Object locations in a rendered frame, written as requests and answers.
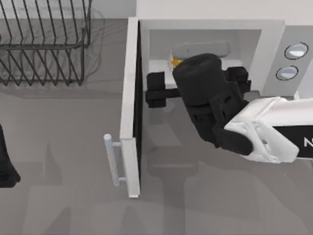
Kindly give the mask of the orange and white item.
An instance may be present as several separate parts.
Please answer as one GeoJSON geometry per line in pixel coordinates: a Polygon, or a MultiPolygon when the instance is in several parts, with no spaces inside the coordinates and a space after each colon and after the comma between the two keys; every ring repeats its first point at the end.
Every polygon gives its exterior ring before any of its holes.
{"type": "Polygon", "coordinates": [[[177,59],[173,56],[173,51],[169,50],[168,51],[168,63],[170,67],[175,68],[177,65],[179,65],[183,59],[177,59]]]}

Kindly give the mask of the pale microwave oven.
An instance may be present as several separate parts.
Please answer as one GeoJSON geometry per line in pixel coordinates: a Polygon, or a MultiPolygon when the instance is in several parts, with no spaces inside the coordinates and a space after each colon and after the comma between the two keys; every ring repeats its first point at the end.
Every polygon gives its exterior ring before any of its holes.
{"type": "Polygon", "coordinates": [[[293,96],[313,59],[313,23],[235,19],[139,19],[143,73],[172,70],[168,51],[177,59],[195,53],[220,56],[223,69],[243,66],[252,89],[262,96],[293,96]],[[308,53],[297,60],[284,56],[289,45],[304,42],[308,53]],[[298,75],[280,81],[281,67],[296,66],[298,75]]]}

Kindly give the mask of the small round microwave knob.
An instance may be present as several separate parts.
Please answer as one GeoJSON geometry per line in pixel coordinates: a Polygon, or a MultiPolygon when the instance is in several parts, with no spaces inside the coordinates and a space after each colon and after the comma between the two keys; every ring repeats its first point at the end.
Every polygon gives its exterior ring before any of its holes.
{"type": "Polygon", "coordinates": [[[280,81],[289,81],[298,75],[298,68],[296,66],[281,67],[276,72],[276,78],[280,81]]]}

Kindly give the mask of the white microwave door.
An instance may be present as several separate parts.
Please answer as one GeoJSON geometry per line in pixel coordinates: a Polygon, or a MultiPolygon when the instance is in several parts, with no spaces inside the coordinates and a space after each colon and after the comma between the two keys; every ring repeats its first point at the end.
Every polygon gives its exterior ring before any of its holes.
{"type": "Polygon", "coordinates": [[[140,196],[143,78],[141,28],[137,17],[128,18],[120,134],[129,198],[140,196]]]}

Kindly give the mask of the large round microwave knob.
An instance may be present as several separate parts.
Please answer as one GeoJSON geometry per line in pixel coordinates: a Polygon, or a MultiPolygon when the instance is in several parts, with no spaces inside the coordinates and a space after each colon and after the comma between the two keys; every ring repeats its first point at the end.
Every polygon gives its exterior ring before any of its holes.
{"type": "Polygon", "coordinates": [[[309,51],[309,47],[304,42],[289,45],[284,52],[284,56],[289,60],[297,60],[304,57],[309,51]]]}

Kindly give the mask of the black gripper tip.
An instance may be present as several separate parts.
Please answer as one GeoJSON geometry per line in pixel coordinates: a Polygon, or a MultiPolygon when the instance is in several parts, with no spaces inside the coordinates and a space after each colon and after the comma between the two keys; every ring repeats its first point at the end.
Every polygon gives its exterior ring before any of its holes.
{"type": "Polygon", "coordinates": [[[13,188],[21,177],[8,155],[2,125],[0,124],[0,188],[13,188]]]}

